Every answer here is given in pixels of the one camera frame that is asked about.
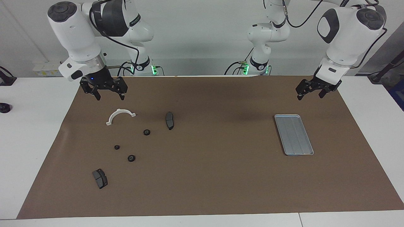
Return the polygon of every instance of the dark gray oval object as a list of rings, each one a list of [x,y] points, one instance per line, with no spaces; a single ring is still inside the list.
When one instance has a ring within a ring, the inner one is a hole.
[[[171,112],[166,114],[166,123],[168,130],[172,130],[174,128],[174,116]]]

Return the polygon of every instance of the green light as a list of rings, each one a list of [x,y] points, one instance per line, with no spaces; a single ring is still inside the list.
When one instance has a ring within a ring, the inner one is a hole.
[[[244,69],[243,69],[243,74],[244,75],[248,75],[248,70],[250,69],[250,66],[248,64],[243,65]]]
[[[151,69],[153,71],[153,75],[157,75],[158,71],[157,71],[156,67],[154,67],[154,65],[151,66]]]

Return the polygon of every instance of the brown mat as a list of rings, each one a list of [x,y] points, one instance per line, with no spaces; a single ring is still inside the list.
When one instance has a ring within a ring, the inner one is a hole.
[[[404,209],[339,93],[298,101],[300,80],[126,78],[125,101],[80,89],[18,219]],[[138,116],[106,126],[118,108]],[[284,155],[275,114],[302,117],[314,156]]]

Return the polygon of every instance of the small black round object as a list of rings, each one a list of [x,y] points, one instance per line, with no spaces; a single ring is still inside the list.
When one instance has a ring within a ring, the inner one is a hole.
[[[145,130],[143,131],[143,134],[144,134],[145,136],[148,136],[148,135],[150,135],[150,130],[148,130],[148,129],[145,129]]]
[[[6,114],[11,111],[11,107],[7,103],[0,103],[0,113]]]
[[[133,154],[128,156],[128,161],[130,161],[130,162],[133,162],[135,159],[136,159],[136,157]]]

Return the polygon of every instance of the white curved part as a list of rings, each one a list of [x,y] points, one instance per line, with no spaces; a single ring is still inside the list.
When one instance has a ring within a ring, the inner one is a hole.
[[[107,124],[107,125],[112,125],[112,120],[114,119],[114,117],[116,117],[118,114],[122,114],[122,113],[130,114],[132,117],[135,117],[135,116],[136,116],[135,113],[132,113],[132,112],[130,112],[130,111],[127,110],[127,109],[117,109],[115,112],[113,112],[113,113],[111,114],[111,116],[109,117],[109,121],[108,121],[106,124]]]

